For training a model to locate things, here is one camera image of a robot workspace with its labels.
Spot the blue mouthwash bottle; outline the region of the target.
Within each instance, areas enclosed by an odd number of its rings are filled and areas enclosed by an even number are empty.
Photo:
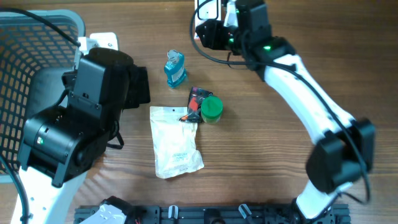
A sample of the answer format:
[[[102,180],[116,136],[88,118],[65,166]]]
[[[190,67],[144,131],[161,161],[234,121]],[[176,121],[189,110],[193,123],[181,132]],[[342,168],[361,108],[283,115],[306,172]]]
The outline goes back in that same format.
[[[167,76],[169,87],[176,88],[182,84],[187,77],[184,54],[176,50],[169,50],[167,52],[167,62],[164,66],[164,72]]]

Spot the black red packaged item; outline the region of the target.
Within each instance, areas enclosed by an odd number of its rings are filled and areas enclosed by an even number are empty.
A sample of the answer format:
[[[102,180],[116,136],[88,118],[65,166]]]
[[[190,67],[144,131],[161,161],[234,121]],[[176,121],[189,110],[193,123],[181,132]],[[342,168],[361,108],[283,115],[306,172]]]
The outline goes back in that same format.
[[[179,121],[201,123],[203,121],[201,118],[201,104],[205,98],[212,95],[213,93],[211,91],[193,86],[188,97],[187,114],[182,116]]]

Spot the green lid jar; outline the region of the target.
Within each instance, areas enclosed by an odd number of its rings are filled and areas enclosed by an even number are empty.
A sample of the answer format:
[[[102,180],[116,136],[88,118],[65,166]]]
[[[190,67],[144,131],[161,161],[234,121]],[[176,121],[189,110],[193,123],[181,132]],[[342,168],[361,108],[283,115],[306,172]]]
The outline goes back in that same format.
[[[205,123],[217,123],[223,113],[223,102],[217,96],[205,98],[201,104],[201,117]]]

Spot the beige plastic pouch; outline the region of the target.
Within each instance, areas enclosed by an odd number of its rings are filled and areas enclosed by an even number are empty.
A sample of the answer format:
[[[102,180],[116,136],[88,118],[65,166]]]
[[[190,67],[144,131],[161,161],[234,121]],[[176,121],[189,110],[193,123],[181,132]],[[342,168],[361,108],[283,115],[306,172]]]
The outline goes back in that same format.
[[[198,124],[180,121],[186,114],[186,107],[150,107],[155,174],[158,178],[169,179],[204,168],[195,143]]]

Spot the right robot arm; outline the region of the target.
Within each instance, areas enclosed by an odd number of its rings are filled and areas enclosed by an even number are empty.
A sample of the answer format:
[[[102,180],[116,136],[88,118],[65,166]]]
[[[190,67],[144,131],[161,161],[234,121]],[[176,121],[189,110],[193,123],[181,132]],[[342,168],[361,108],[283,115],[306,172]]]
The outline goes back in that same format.
[[[195,50],[227,50],[283,97],[313,143],[305,165],[308,182],[290,205],[264,212],[264,220],[286,223],[349,223],[338,198],[363,180],[371,200],[376,129],[337,105],[313,79],[287,39],[272,33],[264,1],[197,1],[190,22]]]

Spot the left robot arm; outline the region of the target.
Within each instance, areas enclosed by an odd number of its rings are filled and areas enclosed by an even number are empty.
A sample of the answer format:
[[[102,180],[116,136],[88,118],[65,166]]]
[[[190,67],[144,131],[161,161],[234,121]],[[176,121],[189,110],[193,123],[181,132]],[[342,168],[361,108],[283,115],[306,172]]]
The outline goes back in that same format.
[[[63,223],[95,160],[123,148],[122,112],[150,102],[146,67],[119,50],[91,49],[62,82],[60,98],[24,124],[13,223]]]

